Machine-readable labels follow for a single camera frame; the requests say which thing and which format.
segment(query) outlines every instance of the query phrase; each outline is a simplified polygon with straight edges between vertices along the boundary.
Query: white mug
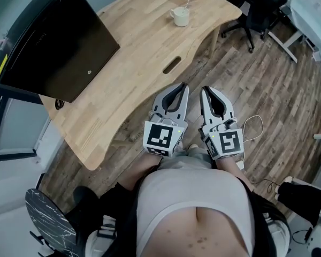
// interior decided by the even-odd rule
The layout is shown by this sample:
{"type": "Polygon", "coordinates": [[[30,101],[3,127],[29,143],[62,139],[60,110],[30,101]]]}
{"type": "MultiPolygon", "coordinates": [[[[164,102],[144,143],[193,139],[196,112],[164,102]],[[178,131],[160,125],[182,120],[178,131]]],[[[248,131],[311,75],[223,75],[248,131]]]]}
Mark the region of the white mug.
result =
{"type": "Polygon", "coordinates": [[[185,27],[189,24],[189,10],[183,6],[170,10],[170,15],[179,27],[185,27]]]}

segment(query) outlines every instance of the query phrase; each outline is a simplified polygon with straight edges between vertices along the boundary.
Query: person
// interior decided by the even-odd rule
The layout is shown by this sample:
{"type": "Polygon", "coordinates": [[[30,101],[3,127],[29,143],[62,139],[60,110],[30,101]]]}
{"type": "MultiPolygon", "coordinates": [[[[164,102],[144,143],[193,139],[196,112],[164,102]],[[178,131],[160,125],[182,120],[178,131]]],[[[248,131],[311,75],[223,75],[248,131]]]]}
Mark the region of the person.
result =
{"type": "Polygon", "coordinates": [[[212,161],[197,145],[143,153],[100,198],[115,221],[103,256],[284,257],[287,221],[253,190],[232,157],[212,161]]]}

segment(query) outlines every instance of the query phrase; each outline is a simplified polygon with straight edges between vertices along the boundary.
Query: desk leg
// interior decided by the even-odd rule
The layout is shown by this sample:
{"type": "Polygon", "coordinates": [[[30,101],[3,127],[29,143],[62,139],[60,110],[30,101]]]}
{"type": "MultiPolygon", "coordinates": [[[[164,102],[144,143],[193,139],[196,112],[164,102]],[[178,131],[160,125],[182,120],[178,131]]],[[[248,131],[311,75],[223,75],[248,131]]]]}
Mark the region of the desk leg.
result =
{"type": "Polygon", "coordinates": [[[302,35],[302,33],[300,31],[295,32],[285,43],[282,43],[282,41],[280,41],[272,32],[269,32],[268,35],[270,37],[272,37],[291,57],[291,59],[297,63],[297,58],[295,57],[295,55],[288,49],[288,47],[294,43],[298,38],[300,38],[300,36],[302,35]]]}
{"type": "Polygon", "coordinates": [[[111,142],[112,147],[128,147],[133,145],[132,142],[120,141],[120,140],[113,140],[111,142]]]}
{"type": "Polygon", "coordinates": [[[212,42],[210,43],[209,58],[213,57],[216,41],[218,41],[219,32],[220,32],[220,26],[218,26],[213,31],[212,40],[211,40],[212,42]]]}
{"type": "Polygon", "coordinates": [[[284,48],[289,48],[298,38],[300,38],[303,35],[299,30],[295,32],[284,44],[284,48]]]}

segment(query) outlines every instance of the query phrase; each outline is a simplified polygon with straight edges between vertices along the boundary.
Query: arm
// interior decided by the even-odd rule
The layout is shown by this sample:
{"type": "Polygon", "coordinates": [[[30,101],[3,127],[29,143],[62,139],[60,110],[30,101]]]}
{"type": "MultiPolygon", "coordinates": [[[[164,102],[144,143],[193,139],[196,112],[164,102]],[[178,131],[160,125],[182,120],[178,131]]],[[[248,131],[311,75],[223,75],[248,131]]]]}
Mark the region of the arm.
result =
{"type": "Polygon", "coordinates": [[[251,182],[247,179],[247,177],[238,168],[236,162],[233,160],[232,157],[221,158],[221,159],[216,160],[215,162],[216,162],[216,166],[218,167],[219,170],[227,171],[230,174],[243,180],[243,182],[249,187],[249,189],[251,191],[253,191],[255,189],[253,187],[253,185],[251,184],[251,182]]]}
{"type": "Polygon", "coordinates": [[[143,177],[153,166],[158,165],[162,157],[147,152],[132,162],[118,178],[118,183],[125,189],[132,191],[135,183],[143,177]]]}

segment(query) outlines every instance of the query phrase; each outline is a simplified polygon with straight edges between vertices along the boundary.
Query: office chair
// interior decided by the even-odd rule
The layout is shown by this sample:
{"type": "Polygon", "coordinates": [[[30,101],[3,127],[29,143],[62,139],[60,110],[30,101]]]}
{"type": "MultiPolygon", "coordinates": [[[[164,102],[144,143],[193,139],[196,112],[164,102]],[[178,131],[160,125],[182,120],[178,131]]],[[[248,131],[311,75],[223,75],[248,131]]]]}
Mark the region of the office chair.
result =
{"type": "Polygon", "coordinates": [[[237,28],[243,28],[247,38],[251,43],[249,52],[253,53],[255,45],[252,40],[250,29],[261,33],[261,39],[265,38],[265,31],[270,27],[271,17],[273,12],[284,5],[287,0],[227,0],[237,7],[241,7],[244,2],[250,4],[248,15],[244,14],[238,18],[238,24],[224,30],[221,34],[222,38],[226,37],[226,33],[237,28]]]}
{"type": "MultiPolygon", "coordinates": [[[[65,218],[76,232],[76,245],[72,247],[72,250],[76,252],[74,255],[82,257],[85,255],[86,242],[89,235],[93,231],[100,229],[102,226],[103,214],[97,195],[89,188],[84,186],[78,186],[75,188],[73,199],[75,207],[65,214],[65,218]]],[[[30,234],[42,246],[46,244],[46,246],[53,251],[51,255],[48,255],[48,257],[66,256],[64,253],[60,252],[62,250],[53,248],[43,236],[37,236],[31,231],[30,234]]],[[[40,252],[38,252],[38,255],[39,257],[46,257],[40,252]]]]}

